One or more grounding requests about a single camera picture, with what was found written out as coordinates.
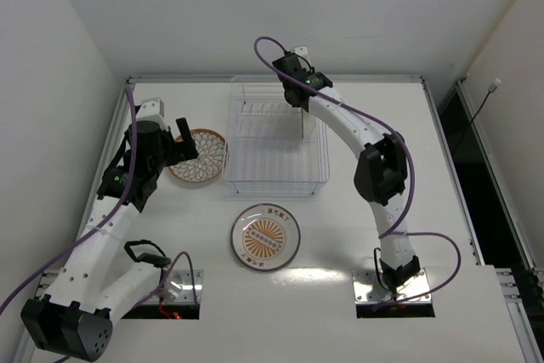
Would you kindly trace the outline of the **orange rimmed flower plate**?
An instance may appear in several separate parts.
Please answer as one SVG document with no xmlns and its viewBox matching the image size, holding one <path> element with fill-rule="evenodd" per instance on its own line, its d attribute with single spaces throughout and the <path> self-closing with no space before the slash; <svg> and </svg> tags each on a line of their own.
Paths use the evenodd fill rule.
<svg viewBox="0 0 544 363">
<path fill-rule="evenodd" d="M 316 118 L 304 109 L 301 109 L 301 137 L 309 139 L 315 130 Z"/>
</svg>

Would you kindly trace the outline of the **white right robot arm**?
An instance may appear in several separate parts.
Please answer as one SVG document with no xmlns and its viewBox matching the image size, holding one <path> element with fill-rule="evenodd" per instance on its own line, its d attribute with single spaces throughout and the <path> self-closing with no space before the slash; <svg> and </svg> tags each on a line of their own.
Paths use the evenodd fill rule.
<svg viewBox="0 0 544 363">
<path fill-rule="evenodd" d="M 403 138 L 381 120 L 347 105 L 332 81 L 301 58 L 285 52 L 272 62 L 286 101 L 327 125 L 357 160 L 354 187 L 369 203 L 380 241 L 382 275 L 378 281 L 396 293 L 421 267 L 405 221 L 413 202 L 413 161 Z"/>
</svg>

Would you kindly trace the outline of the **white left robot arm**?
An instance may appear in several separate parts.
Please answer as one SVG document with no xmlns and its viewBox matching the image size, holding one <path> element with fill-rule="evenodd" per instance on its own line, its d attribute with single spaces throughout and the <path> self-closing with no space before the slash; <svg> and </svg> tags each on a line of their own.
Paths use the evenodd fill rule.
<svg viewBox="0 0 544 363">
<path fill-rule="evenodd" d="M 20 312 L 38 349 L 94 362 L 105 352 L 114 325 L 160 288 L 171 263 L 165 255 L 139 255 L 109 286 L 105 277 L 162 170 L 198 157 L 186 119 L 176 124 L 179 140 L 157 119 L 128 126 L 103 173 L 82 242 L 44 294 L 27 300 Z"/>
</svg>

